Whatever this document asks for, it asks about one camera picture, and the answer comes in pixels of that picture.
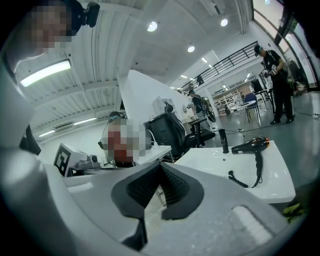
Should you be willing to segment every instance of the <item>round ceiling light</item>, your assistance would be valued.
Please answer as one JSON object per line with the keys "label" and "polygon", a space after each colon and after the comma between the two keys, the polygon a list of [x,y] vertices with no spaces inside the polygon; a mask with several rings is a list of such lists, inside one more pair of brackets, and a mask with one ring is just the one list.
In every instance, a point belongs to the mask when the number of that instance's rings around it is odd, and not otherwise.
{"label": "round ceiling light", "polygon": [[227,19],[223,19],[223,20],[221,20],[220,24],[221,24],[222,27],[225,27],[228,24],[228,20]]}
{"label": "round ceiling light", "polygon": [[157,29],[157,27],[158,27],[158,24],[156,22],[152,21],[148,27],[148,31],[149,32],[155,31]]}
{"label": "round ceiling light", "polygon": [[188,52],[192,53],[195,50],[195,47],[193,45],[189,46]]}

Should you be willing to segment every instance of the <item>black office chair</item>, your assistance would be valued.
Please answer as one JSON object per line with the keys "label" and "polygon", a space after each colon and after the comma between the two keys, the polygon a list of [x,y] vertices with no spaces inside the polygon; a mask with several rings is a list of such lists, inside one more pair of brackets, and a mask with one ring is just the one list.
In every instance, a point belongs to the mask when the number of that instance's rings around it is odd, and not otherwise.
{"label": "black office chair", "polygon": [[174,155],[174,157],[180,157],[182,153],[187,152],[190,148],[199,148],[200,145],[204,146],[205,141],[212,139],[216,134],[208,129],[200,129],[200,123],[205,122],[207,119],[196,120],[190,122],[191,134],[185,136],[185,129],[181,121],[177,118],[175,113],[172,113],[173,107],[169,103],[165,102],[165,113],[169,121],[169,126],[171,131],[175,134],[176,139],[179,144],[179,155]]}

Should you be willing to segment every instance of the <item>black pants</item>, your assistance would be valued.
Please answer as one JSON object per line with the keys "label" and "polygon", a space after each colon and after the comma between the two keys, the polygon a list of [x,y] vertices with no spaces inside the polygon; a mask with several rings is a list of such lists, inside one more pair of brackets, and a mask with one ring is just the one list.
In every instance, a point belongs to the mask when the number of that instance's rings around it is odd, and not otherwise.
{"label": "black pants", "polygon": [[273,82],[273,93],[275,103],[275,120],[280,120],[282,116],[282,106],[284,104],[286,118],[292,119],[291,88],[287,81],[278,80]]}

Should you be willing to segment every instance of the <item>black shirt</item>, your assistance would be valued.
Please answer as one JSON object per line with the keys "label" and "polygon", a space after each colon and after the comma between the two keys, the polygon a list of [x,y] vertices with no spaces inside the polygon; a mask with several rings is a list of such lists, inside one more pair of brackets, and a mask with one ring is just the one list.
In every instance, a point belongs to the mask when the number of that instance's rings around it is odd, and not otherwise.
{"label": "black shirt", "polygon": [[[272,70],[272,66],[275,65],[276,67],[279,65],[279,59],[281,57],[274,51],[274,50],[267,50],[266,56],[263,58],[264,65],[266,70],[270,72]],[[279,81],[279,80],[287,80],[288,73],[283,68],[278,71],[276,75],[271,75],[272,82]]]}
{"label": "black shirt", "polygon": [[194,97],[192,97],[192,102],[193,102],[193,105],[195,105],[195,112],[200,113],[202,111],[201,96],[196,94]]}

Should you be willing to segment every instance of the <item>chair headrest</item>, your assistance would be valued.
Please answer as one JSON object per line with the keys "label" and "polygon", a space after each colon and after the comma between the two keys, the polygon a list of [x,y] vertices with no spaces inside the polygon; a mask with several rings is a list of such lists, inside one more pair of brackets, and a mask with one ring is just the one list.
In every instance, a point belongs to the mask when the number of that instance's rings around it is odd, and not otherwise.
{"label": "chair headrest", "polygon": [[165,108],[164,108],[165,112],[172,112],[174,110],[174,107],[170,105],[168,102],[165,101],[164,103],[165,103]]}

